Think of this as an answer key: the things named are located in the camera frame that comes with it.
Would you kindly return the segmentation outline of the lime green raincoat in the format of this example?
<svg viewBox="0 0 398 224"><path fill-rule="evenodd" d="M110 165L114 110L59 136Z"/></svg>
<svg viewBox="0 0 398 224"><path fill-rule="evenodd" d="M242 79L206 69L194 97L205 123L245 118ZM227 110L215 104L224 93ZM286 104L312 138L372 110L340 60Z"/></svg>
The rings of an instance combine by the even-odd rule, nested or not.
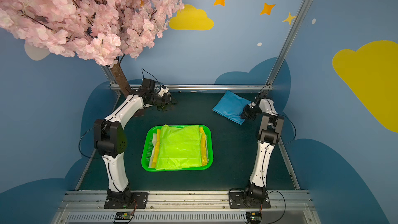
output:
<svg viewBox="0 0 398 224"><path fill-rule="evenodd" d="M203 165L202 134L198 125L162 126L155 169L160 171L196 168Z"/></svg>

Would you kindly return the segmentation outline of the right circuit board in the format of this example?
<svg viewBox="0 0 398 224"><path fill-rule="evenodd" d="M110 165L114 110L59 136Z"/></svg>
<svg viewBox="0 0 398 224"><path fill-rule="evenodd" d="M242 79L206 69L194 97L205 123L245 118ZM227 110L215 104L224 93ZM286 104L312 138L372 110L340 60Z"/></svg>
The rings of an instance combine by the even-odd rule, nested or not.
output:
<svg viewBox="0 0 398 224"><path fill-rule="evenodd" d="M262 221L262 214L260 212L246 212L245 224L260 224Z"/></svg>

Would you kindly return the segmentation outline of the aluminium frame post left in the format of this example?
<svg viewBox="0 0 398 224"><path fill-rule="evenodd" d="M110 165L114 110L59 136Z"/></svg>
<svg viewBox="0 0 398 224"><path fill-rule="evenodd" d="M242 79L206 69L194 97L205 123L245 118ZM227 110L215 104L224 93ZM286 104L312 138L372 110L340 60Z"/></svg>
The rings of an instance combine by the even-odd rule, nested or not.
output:
<svg viewBox="0 0 398 224"><path fill-rule="evenodd" d="M116 82L114 75L112 74L111 69L108 66L100 66L100 68L102 69L104 75L106 76L107 80L109 81L110 88L116 92L117 96L120 96L121 95L120 90L114 89L114 87L117 86L118 84Z"/></svg>

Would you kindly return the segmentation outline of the yellow raincoat front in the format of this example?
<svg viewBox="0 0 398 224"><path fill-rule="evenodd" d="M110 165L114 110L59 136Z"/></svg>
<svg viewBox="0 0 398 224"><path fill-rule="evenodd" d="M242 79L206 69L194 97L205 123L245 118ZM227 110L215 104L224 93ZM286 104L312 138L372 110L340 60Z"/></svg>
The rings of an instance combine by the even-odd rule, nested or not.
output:
<svg viewBox="0 0 398 224"><path fill-rule="evenodd" d="M158 159L158 155L159 155L161 129L157 129L157 130L156 130L156 133L157 133L157 144L156 144L156 146L155 146L155 157L154 157L154 159L153 159L153 163L152 163L153 168L152 168L152 169L155 168L156 163L157 163L157 159Z"/></svg>

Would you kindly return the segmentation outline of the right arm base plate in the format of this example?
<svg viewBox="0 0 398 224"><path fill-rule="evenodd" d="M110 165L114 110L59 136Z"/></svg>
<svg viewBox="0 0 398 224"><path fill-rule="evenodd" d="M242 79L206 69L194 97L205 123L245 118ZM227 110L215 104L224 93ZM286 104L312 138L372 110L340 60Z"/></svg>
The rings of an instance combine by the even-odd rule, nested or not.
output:
<svg viewBox="0 0 398 224"><path fill-rule="evenodd" d="M231 191L228 193L230 208L271 208L271 202L267 192L264 196L253 198L245 196L241 191Z"/></svg>

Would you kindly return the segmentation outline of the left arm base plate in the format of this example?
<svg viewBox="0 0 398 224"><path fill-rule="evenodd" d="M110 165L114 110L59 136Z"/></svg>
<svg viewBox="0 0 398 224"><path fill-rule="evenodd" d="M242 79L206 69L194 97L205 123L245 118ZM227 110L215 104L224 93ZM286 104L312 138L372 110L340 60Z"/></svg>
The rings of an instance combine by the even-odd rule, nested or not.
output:
<svg viewBox="0 0 398 224"><path fill-rule="evenodd" d="M148 203L149 193L131 192L130 197L125 200L112 199L107 197L104 209L145 209Z"/></svg>

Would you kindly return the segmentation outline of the aluminium frame post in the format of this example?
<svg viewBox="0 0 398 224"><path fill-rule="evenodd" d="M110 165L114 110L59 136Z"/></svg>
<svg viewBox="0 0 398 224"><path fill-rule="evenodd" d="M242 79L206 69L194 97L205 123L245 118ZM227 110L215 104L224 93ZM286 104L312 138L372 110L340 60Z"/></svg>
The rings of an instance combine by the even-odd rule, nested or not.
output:
<svg viewBox="0 0 398 224"><path fill-rule="evenodd" d="M106 76L107 80L109 81L110 88L116 92L117 96L120 96L121 95L120 90L114 89L114 87L117 86L118 84L116 82L114 75L112 74L111 69L108 66L100 66L100 68L102 69L104 75Z"/></svg>
<svg viewBox="0 0 398 224"><path fill-rule="evenodd" d="M282 68L282 65L287 58L287 55L290 51L290 48L299 32L299 29L312 5L313 0L302 0L301 5L298 9L297 16L294 20L294 23L292 24L292 27L290 28L288 35L285 39L285 42L283 44L283 47L271 69L271 72L267 78L266 85L272 86L274 84L274 81Z"/></svg>

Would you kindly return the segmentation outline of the yellow raincoat back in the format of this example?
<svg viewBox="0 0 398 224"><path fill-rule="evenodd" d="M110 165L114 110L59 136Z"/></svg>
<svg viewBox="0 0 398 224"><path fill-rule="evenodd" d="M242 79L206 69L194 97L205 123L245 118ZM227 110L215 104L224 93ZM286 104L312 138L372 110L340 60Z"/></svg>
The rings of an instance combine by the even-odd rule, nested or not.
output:
<svg viewBox="0 0 398 224"><path fill-rule="evenodd" d="M199 127L199 131L201 134L201 159L202 159L202 166L204 167L208 164L207 140L203 127Z"/></svg>

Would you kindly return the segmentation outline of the yellow raincoat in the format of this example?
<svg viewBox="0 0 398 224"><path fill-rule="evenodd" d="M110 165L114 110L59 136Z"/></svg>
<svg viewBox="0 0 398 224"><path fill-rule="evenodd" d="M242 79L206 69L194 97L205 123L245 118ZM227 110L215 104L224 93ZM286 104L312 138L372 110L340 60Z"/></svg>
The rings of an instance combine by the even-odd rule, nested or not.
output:
<svg viewBox="0 0 398 224"><path fill-rule="evenodd" d="M201 159L202 159L202 166L204 167L208 164L207 140L203 127L199 127L199 131L201 134Z"/></svg>
<svg viewBox="0 0 398 224"><path fill-rule="evenodd" d="M153 159L153 163L152 163L153 168L152 168L152 169L155 168L156 163L157 163L157 159L158 159L158 155L159 155L161 129L157 129L157 130L156 130L156 133L157 133L157 144L156 144L156 146L155 146L155 157L154 157L154 159Z"/></svg>

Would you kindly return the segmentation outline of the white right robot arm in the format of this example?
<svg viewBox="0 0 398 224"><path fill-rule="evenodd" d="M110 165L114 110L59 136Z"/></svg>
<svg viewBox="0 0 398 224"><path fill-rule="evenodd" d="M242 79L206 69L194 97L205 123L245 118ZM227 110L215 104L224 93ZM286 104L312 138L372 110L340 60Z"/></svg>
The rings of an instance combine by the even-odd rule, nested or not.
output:
<svg viewBox="0 0 398 224"><path fill-rule="evenodd" d="M274 148L278 145L285 118L274 108L274 101L265 96L245 106L241 117L244 119L261 118L257 138L257 155L249 183L244 190L243 201L249 206L263 204L268 198L267 171Z"/></svg>

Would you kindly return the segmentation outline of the blue raincoat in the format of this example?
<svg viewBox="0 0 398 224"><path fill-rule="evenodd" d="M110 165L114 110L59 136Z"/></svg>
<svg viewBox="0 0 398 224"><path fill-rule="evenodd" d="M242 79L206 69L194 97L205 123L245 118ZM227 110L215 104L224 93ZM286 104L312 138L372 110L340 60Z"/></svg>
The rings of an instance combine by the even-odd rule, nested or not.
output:
<svg viewBox="0 0 398 224"><path fill-rule="evenodd" d="M244 107L250 103L251 101L242 98L231 91L227 91L213 108L213 111L239 125L242 125L245 120L242 119L240 115L243 113Z"/></svg>

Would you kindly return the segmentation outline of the aluminium frame crossbar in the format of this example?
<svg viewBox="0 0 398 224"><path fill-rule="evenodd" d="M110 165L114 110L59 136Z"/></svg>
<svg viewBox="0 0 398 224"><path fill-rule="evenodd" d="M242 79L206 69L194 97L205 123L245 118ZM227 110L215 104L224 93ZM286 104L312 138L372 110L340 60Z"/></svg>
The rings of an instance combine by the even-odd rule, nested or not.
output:
<svg viewBox="0 0 398 224"><path fill-rule="evenodd" d="M218 91L244 91L244 92L254 92L260 90L273 90L273 86L270 85L165 85L170 90L177 91L208 91L208 90L218 90Z"/></svg>

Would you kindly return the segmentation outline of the green plastic basket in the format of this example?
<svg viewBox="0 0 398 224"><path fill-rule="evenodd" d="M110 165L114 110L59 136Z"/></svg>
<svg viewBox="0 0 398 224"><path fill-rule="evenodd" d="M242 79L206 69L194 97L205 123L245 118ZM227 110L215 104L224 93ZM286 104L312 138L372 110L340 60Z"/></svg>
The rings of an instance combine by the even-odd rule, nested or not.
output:
<svg viewBox="0 0 398 224"><path fill-rule="evenodd" d="M188 125L171 125L172 127L184 127ZM210 129L205 126L205 125L198 125L199 127L203 127L204 132L206 134L206 140L207 140L207 155L208 155L208 164L206 166L201 166L201 167L196 167L196 168L187 168L187 169L181 169L181 170L169 170L169 171L184 171L184 170L206 170L208 169L214 160L213 156L213 151L212 151L212 140L211 140L211 131ZM142 156L142 167L144 170L148 172L161 172L160 170L150 169L148 168L149 165L149 160L151 157L151 152L152 152L152 136L156 132L157 129L161 129L162 126L156 126L151 128L146 136L146 141L145 141L145 146L144 146L144 151L143 151L143 156Z"/></svg>

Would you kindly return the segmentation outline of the pink cherry blossom tree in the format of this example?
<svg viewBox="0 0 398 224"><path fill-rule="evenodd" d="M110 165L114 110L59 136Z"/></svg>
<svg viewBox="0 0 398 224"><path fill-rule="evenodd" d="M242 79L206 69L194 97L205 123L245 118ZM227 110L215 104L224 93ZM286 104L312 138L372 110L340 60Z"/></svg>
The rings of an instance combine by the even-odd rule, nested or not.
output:
<svg viewBox="0 0 398 224"><path fill-rule="evenodd" d="M109 67L129 95L122 59L152 48L183 9L182 0L1 0L1 28L53 54Z"/></svg>

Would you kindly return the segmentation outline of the aluminium frame post right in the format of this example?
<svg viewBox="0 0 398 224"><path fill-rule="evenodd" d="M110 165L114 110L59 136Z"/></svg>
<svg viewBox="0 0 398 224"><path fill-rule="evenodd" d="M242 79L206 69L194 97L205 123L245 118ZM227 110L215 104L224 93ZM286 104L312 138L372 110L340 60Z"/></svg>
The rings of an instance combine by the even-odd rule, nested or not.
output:
<svg viewBox="0 0 398 224"><path fill-rule="evenodd" d="M294 23L292 24L292 27L290 28L288 35L285 39L285 42L283 44L283 47L271 69L271 72L267 78L266 85L272 86L274 84L274 81L282 68L282 65L287 58L287 55L290 51L290 48L299 32L299 29L312 5L313 0L302 0L301 5L298 9L297 16L294 20Z"/></svg>

